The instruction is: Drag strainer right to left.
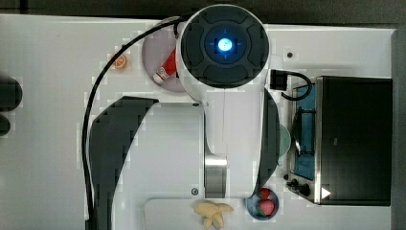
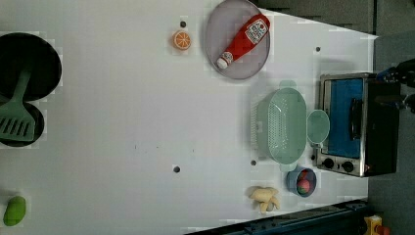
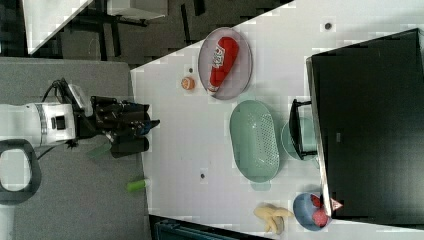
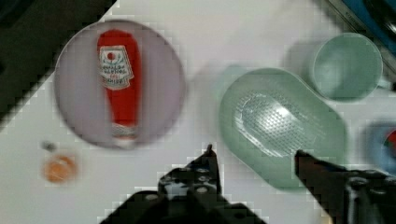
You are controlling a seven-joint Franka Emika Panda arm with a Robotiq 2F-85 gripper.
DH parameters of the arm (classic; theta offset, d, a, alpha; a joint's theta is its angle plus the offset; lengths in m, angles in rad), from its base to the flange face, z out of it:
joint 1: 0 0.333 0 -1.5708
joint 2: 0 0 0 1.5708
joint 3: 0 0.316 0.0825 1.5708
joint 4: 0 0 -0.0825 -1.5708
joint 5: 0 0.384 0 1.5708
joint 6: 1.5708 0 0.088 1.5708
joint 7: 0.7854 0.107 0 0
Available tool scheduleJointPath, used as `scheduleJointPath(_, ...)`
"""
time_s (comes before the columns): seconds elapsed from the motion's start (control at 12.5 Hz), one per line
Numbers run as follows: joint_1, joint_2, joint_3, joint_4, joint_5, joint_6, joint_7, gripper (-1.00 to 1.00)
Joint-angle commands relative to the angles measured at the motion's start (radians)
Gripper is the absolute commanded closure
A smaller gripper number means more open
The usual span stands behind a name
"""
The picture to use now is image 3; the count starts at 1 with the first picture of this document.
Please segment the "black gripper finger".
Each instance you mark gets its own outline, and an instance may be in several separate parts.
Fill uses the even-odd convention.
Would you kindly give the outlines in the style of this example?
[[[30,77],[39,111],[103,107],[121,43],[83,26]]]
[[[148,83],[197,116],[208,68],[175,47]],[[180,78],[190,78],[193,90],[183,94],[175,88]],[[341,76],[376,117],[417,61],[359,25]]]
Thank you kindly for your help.
[[[160,124],[160,120],[151,120],[150,121],[150,129],[157,127]]]

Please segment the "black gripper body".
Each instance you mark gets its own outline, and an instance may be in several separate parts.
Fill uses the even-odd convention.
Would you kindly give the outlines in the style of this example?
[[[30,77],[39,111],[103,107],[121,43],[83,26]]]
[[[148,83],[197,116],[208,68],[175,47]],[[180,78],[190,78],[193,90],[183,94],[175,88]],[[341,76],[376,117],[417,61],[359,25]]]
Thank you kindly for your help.
[[[80,139],[101,134],[141,138],[150,132],[149,105],[101,96],[92,96],[90,105],[93,113],[79,116],[76,121],[76,136]]]

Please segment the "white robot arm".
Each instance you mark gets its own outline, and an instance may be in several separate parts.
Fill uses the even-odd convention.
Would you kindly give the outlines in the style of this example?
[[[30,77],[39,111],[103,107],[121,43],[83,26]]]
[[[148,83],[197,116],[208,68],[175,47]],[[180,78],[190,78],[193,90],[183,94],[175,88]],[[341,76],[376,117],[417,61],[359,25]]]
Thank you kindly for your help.
[[[75,147],[82,139],[103,135],[109,142],[91,150],[91,157],[110,152],[121,158],[149,149],[147,134],[160,122],[150,118],[147,104],[100,96],[91,97],[90,102],[88,108],[77,102],[1,106],[1,156],[27,161],[30,173],[29,181],[16,190],[1,185],[3,205],[23,203],[39,189],[42,173],[37,148]]]

